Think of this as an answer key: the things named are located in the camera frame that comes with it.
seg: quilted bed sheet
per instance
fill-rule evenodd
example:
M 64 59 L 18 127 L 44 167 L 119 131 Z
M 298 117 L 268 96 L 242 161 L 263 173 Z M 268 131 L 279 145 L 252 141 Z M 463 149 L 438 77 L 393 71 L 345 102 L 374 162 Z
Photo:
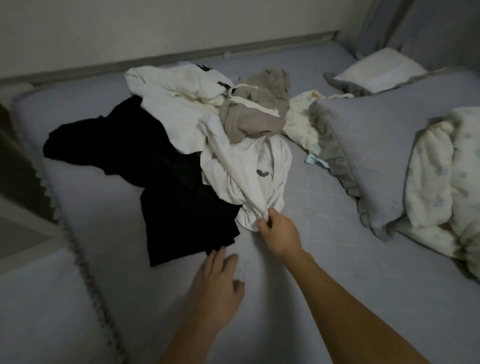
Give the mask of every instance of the quilted bed sheet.
M 354 59 L 335 42 L 205 61 L 227 76 L 285 69 L 291 96 L 317 89 L 337 93 L 324 72 L 340 73 Z M 106 116 L 129 97 L 122 74 L 57 85 L 18 98 L 14 118 L 24 147 L 72 240 L 105 334 L 119 362 L 156 363 L 181 320 L 185 297 L 205 254 L 150 268 L 142 189 L 94 167 L 42 156 L 48 133 L 61 124 Z M 350 293 L 409 340 L 433 363 L 477 363 L 480 287 L 448 258 L 397 235 L 381 242 L 362 227 L 355 202 L 328 171 L 293 161 L 284 213 L 297 224 L 304 247 Z M 307 304 L 288 272 L 259 235 L 240 227 L 228 254 L 240 255 L 236 277 L 246 295 L 218 336 L 207 363 L 330 363 Z M 168 243 L 179 243 L 175 239 Z

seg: person's left hand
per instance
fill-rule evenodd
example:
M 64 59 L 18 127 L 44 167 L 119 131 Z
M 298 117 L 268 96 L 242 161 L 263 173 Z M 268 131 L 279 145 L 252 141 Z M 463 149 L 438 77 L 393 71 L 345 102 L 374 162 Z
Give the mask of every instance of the person's left hand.
M 225 262 L 225 247 L 213 250 L 199 272 L 194 286 L 193 318 L 220 330 L 233 318 L 245 294 L 245 283 L 233 280 L 238 255 Z

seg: pillow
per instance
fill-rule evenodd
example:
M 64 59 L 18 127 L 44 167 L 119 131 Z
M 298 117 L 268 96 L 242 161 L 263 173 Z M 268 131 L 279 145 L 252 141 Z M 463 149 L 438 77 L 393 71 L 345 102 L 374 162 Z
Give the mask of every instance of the pillow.
M 367 97 L 319 99 L 309 107 L 319 131 L 319 158 L 357 200 L 364 226 L 382 240 L 403 212 L 403 190 L 418 131 L 450 109 L 477 105 L 480 79 L 471 71 L 432 73 Z
M 396 50 L 384 48 L 356 62 L 333 79 L 330 73 L 326 73 L 324 77 L 330 85 L 338 89 L 341 89 L 339 87 L 345 88 L 346 82 L 350 83 L 349 87 L 377 93 L 406 82 L 412 76 L 426 72 L 414 60 Z M 348 89 L 348 92 L 357 96 L 354 89 Z

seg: person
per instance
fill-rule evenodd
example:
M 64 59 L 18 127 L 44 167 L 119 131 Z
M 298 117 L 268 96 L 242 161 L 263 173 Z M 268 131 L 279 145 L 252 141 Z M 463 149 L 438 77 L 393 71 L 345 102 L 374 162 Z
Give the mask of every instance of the person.
M 295 224 L 273 208 L 257 221 L 270 252 L 298 283 L 334 364 L 428 361 L 403 337 L 335 282 L 303 250 Z M 200 364 L 219 331 L 238 310 L 245 283 L 233 280 L 237 255 L 211 252 L 194 284 L 195 309 L 175 335 L 160 364 Z

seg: forearm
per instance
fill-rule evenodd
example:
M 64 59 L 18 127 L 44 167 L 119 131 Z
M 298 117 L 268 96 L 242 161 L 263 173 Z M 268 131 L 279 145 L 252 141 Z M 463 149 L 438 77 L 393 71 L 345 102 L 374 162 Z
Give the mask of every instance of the forearm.
M 428 363 L 336 283 L 305 251 L 282 258 L 310 307 L 335 364 Z
M 201 364 L 213 345 L 218 329 L 201 319 L 192 318 L 179 330 L 159 364 Z

